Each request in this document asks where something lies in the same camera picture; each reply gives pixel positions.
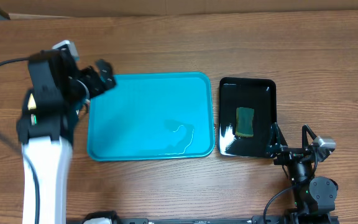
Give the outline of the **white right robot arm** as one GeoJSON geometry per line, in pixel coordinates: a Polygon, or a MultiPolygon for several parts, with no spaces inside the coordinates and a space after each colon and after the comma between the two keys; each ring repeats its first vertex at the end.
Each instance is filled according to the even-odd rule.
{"type": "Polygon", "coordinates": [[[289,147],[277,123],[270,129],[266,153],[281,166],[291,186],[274,195],[263,211],[264,223],[338,223],[330,215],[335,210],[338,184],[327,177],[316,176],[318,164],[325,161],[336,149],[333,138],[316,135],[305,124],[302,127],[301,147],[289,147]],[[293,193],[294,208],[281,216],[267,216],[269,206],[287,192],[293,193]]]}

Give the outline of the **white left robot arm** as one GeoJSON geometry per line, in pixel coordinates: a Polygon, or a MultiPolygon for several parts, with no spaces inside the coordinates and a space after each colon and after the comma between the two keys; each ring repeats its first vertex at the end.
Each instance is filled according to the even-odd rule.
{"type": "Polygon", "coordinates": [[[28,59],[28,90],[17,135],[24,162],[23,223],[66,223],[67,178],[78,111],[86,101],[115,87],[103,59],[79,69],[68,49],[28,59]]]}

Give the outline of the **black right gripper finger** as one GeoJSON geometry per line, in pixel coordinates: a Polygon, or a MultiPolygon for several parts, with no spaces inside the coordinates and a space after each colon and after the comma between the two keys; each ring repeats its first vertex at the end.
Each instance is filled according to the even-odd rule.
{"type": "Polygon", "coordinates": [[[265,148],[265,153],[269,157],[275,157],[283,152],[288,144],[278,126],[278,123],[273,123],[270,128],[270,137],[265,148]]]}
{"type": "Polygon", "coordinates": [[[315,135],[315,133],[311,130],[311,128],[307,124],[304,124],[302,126],[302,139],[301,139],[303,149],[307,149],[309,148],[310,145],[313,145],[313,143],[310,144],[308,142],[308,137],[310,137],[314,141],[317,135],[315,135]]]}

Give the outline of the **yellow-green plate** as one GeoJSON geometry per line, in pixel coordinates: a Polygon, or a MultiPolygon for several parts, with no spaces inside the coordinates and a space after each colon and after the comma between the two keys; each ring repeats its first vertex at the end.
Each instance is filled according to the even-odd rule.
{"type": "Polygon", "coordinates": [[[32,93],[29,95],[29,99],[28,99],[28,102],[27,102],[27,109],[29,111],[37,109],[35,98],[34,98],[34,95],[32,93]]]}

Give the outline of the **green yellow sponge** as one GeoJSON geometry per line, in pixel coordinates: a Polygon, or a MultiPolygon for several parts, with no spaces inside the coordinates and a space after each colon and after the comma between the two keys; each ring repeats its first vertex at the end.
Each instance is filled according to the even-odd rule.
{"type": "Polygon", "coordinates": [[[242,138],[252,138],[254,109],[239,107],[236,109],[236,132],[235,135],[242,138]]]}

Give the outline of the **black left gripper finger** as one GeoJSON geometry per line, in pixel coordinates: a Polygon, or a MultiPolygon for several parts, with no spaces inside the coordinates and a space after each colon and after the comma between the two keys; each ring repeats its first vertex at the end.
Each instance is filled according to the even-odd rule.
{"type": "Polygon", "coordinates": [[[103,60],[103,59],[99,59],[95,62],[97,68],[99,69],[99,73],[101,76],[112,76],[113,75],[113,68],[112,65],[103,60]]]}
{"type": "Polygon", "coordinates": [[[103,75],[103,80],[104,80],[104,87],[106,90],[115,88],[116,80],[113,75],[111,74],[103,75]]]}

